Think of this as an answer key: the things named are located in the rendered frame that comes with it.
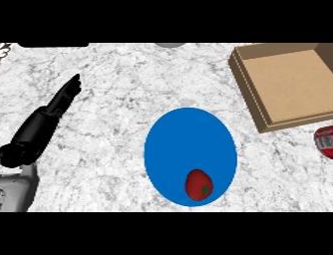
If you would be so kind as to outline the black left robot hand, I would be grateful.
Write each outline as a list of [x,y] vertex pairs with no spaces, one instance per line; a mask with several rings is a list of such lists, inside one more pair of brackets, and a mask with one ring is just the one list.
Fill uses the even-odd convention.
[[60,89],[49,104],[27,117],[11,142],[0,146],[0,164],[5,167],[30,165],[39,159],[51,142],[61,117],[81,91],[81,75],[76,75]]

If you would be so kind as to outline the red can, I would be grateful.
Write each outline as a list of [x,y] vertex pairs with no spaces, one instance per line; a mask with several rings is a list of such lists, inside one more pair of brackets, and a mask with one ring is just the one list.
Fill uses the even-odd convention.
[[322,154],[333,159],[333,126],[322,127],[317,130],[314,141]]

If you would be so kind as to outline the brown cardboard box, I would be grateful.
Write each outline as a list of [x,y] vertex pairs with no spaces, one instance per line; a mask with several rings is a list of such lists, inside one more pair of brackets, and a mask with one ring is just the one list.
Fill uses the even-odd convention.
[[333,43],[240,46],[228,66],[261,132],[333,120]]

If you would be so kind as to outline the blue oval plate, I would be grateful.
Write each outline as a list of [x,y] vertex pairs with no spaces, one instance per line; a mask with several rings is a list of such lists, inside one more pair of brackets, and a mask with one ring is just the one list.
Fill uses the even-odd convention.
[[[197,108],[168,112],[151,127],[144,159],[151,183],[169,201],[190,207],[214,202],[233,183],[237,169],[234,139],[220,118]],[[203,201],[193,201],[184,189],[194,169],[203,170],[214,182],[212,195]]]

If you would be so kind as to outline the black appliance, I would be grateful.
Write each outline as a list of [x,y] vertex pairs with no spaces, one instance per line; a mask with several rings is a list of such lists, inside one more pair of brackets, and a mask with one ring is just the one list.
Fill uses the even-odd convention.
[[88,47],[89,43],[26,43],[21,42],[18,45],[24,48],[81,48]]

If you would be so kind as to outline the red tomato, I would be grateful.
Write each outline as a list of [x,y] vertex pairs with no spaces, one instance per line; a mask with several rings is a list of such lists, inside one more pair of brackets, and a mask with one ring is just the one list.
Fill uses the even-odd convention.
[[203,170],[194,169],[188,173],[184,189],[193,201],[203,201],[209,198],[214,192],[214,182]]

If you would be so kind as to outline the grey round object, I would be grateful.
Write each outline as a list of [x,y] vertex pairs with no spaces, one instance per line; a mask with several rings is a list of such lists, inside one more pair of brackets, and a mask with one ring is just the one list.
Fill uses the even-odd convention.
[[172,49],[181,47],[186,43],[156,43],[160,47]]

